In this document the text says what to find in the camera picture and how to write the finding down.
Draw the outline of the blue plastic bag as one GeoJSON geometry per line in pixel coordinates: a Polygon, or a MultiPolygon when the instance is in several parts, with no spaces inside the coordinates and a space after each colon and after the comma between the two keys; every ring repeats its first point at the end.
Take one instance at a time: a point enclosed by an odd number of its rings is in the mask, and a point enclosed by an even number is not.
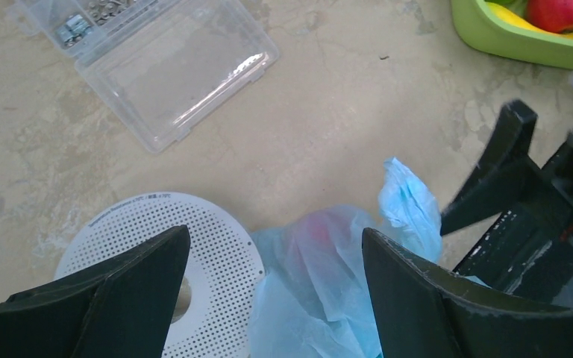
{"type": "Polygon", "coordinates": [[[253,357],[381,357],[362,255],[370,227],[438,263],[441,215],[428,187],[401,161],[384,163],[381,219],[336,205],[251,238],[265,269],[251,308],[253,357]]]}

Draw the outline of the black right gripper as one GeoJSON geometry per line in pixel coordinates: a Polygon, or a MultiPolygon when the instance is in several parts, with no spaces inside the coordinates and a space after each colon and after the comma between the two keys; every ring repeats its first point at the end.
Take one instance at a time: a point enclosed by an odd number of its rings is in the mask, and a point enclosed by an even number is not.
{"type": "Polygon", "coordinates": [[[519,99],[501,106],[480,159],[442,211],[440,234],[492,219],[456,273],[573,309],[573,131],[538,165],[529,154],[537,119],[519,99]]]}

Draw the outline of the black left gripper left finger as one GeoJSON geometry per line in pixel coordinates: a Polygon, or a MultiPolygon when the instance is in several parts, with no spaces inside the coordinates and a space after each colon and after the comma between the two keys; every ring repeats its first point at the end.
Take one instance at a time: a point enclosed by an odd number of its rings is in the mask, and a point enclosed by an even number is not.
{"type": "Polygon", "coordinates": [[[0,357],[159,357],[190,253],[171,227],[0,303],[0,357]]]}

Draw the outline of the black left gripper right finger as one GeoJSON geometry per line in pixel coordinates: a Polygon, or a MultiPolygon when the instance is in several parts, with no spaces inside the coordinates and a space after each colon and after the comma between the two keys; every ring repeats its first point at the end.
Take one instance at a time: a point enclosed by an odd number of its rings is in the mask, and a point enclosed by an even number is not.
{"type": "Polygon", "coordinates": [[[573,309],[482,286],[373,228],[362,252],[385,357],[573,357],[573,309]]]}

